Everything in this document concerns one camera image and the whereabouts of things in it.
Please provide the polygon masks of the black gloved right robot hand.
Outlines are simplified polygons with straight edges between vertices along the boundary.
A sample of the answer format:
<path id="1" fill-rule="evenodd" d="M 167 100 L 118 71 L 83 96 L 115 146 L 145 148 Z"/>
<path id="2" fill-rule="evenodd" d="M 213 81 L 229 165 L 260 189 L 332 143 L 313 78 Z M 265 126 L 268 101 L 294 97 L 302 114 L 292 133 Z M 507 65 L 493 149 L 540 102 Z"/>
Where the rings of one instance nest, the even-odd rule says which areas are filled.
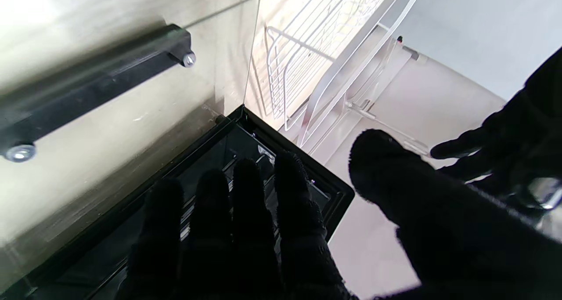
<path id="1" fill-rule="evenodd" d="M 560 299 L 561 244 L 486 194 L 435 170 L 382 130 L 355 140 L 357 193 L 393 222 L 420 285 L 385 300 Z M 117 300 L 355 300 L 331 256 L 323 216 L 299 158 L 274 162 L 280 255 L 257 165 L 241 160 L 199 179 L 180 242 L 183 189 L 162 179 L 146 194 L 143 227 Z"/>

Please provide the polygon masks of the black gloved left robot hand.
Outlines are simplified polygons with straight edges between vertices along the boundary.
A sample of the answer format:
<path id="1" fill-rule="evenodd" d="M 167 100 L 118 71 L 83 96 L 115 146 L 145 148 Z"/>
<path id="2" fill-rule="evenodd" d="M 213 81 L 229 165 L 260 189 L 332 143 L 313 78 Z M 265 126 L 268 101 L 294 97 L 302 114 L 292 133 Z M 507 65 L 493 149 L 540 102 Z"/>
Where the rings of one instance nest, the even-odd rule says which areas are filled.
<path id="1" fill-rule="evenodd" d="M 434 146 L 432 158 L 456 158 L 441 172 L 498 197 L 528 188 L 535 180 L 560 181 L 561 64 L 557 50 L 481 126 Z"/>

